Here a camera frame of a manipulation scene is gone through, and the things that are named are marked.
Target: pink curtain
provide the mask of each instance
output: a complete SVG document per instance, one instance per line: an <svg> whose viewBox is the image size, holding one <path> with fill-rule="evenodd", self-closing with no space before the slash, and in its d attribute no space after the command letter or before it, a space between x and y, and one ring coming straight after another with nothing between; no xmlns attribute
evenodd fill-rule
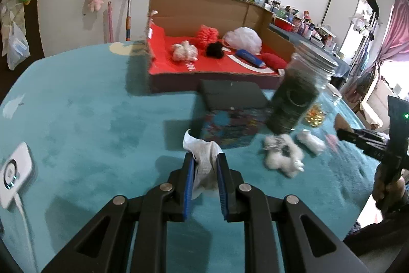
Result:
<svg viewBox="0 0 409 273"><path fill-rule="evenodd" d="M385 60L409 61L409 3L407 0L395 0L391 24L379 55L360 78L352 81L345 93L348 101L355 103L363 98L375 77L376 64L381 66Z"/></svg>

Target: blue tube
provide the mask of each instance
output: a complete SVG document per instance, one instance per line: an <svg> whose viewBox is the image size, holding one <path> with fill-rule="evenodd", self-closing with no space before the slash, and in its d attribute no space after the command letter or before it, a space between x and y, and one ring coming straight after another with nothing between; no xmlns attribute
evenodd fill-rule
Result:
<svg viewBox="0 0 409 273"><path fill-rule="evenodd" d="M253 54L249 53L248 51L244 50L244 49L240 49L236 52L236 56L240 57L242 59L245 59L246 61L248 61L249 63L253 64L254 66L258 67L259 69L262 69L265 66L265 63L258 59L256 56L254 56Z"/></svg>

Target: red basket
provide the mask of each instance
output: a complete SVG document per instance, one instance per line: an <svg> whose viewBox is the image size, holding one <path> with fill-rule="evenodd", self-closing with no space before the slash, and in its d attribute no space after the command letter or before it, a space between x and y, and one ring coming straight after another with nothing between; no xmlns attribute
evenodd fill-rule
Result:
<svg viewBox="0 0 409 273"><path fill-rule="evenodd" d="M280 27L283 30L286 30L287 32L291 32L293 28L295 27L295 25L293 25L291 22L278 18L278 17L274 21L274 25L276 25L277 27Z"/></svg>

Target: black box lid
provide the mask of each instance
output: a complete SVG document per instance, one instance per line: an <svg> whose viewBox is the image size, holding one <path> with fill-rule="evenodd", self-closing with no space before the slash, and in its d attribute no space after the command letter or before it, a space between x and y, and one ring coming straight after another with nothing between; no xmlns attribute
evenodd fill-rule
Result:
<svg viewBox="0 0 409 273"><path fill-rule="evenodd" d="M209 110L262 109L268 100L255 83L202 80L201 90Z"/></svg>

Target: pink stick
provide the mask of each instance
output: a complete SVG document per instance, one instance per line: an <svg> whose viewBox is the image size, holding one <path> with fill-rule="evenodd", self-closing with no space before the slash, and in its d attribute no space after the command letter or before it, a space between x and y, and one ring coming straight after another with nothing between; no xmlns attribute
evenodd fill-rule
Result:
<svg viewBox="0 0 409 273"><path fill-rule="evenodd" d="M112 6L111 2L108 2L108 25L109 25L109 43L114 41L114 32L112 30Z"/></svg>

